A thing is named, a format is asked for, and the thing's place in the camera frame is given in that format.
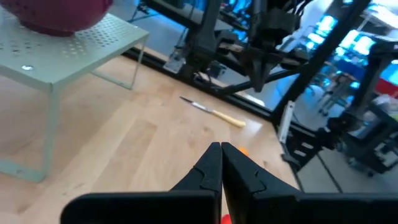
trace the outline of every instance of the metal shelf leg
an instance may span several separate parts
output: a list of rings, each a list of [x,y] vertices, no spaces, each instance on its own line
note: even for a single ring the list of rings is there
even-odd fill
[[[40,182],[45,178],[45,176],[49,173],[53,158],[54,139],[55,133],[57,131],[59,112],[60,92],[54,88],[51,88],[49,91],[49,107],[47,109],[46,117],[42,169],[35,170],[33,168],[18,164],[14,161],[0,159],[0,172],[33,182]]]
[[[142,42],[141,52],[139,54],[139,58],[138,58],[137,65],[136,65],[136,69],[134,71],[131,83],[122,82],[122,81],[120,81],[120,80],[118,80],[116,78],[113,78],[113,77],[111,77],[109,75],[105,75],[105,74],[103,74],[101,72],[98,72],[98,71],[92,71],[91,74],[93,74],[93,75],[95,75],[97,77],[100,77],[100,78],[102,78],[102,79],[104,79],[106,81],[109,81],[111,83],[117,84],[117,85],[119,85],[119,86],[121,86],[123,88],[126,88],[128,90],[132,90],[132,86],[136,82],[137,72],[138,72],[138,68],[139,68],[139,66],[141,64],[142,56],[144,55],[144,48],[145,48],[147,39],[148,39],[148,37],[146,37],[143,40],[143,42]]]

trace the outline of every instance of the white wall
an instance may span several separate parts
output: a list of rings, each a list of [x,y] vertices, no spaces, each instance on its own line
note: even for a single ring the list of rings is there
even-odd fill
[[[319,22],[333,0],[314,0],[308,4],[301,18],[301,28],[295,32],[294,37],[299,38],[308,26]]]
[[[311,30],[307,30],[308,27],[314,26],[319,22],[326,12],[326,10],[329,8],[330,4],[333,2],[333,0],[313,0],[310,2],[304,9],[304,15],[301,18],[301,28],[294,32],[292,37],[294,39],[299,39],[302,35],[304,35],[304,32],[308,35],[311,33]],[[284,39],[284,42],[286,40],[289,40],[291,36],[286,37]],[[290,43],[288,46],[285,46],[283,51],[290,51],[292,50],[296,45],[298,44],[297,41],[293,41]]]

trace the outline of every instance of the yellow screwdriver handle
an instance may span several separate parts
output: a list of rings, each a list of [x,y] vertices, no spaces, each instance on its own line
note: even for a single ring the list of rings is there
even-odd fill
[[[228,116],[228,115],[226,115],[226,114],[223,114],[223,113],[221,113],[221,112],[218,112],[217,110],[213,110],[212,113],[213,113],[214,115],[216,115],[217,117],[219,117],[219,118],[221,118],[221,119],[227,121],[228,123],[233,124],[233,125],[235,125],[235,126],[237,126],[237,127],[239,127],[239,128],[243,128],[243,127],[246,126],[246,123],[245,123],[244,121],[240,121],[240,120],[238,120],[238,119],[232,118],[232,117],[230,117],[230,116]]]

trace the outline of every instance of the perforated shelf top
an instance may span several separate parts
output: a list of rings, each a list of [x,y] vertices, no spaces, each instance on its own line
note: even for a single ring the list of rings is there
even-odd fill
[[[63,85],[147,38],[149,33],[107,14],[72,37],[31,31],[0,7],[0,75],[34,88]]]

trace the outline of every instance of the wooden floor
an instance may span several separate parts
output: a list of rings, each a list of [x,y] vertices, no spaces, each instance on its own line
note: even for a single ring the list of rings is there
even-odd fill
[[[99,70],[127,79],[134,67],[119,57]],[[247,126],[236,128],[179,96]],[[0,78],[0,102],[0,156],[37,166],[45,95]],[[88,192],[168,190],[213,141],[246,147],[251,159],[296,186],[272,125],[262,119],[146,67],[132,92],[87,75],[63,94],[51,174],[39,184],[0,174],[0,222],[58,223],[63,206]]]

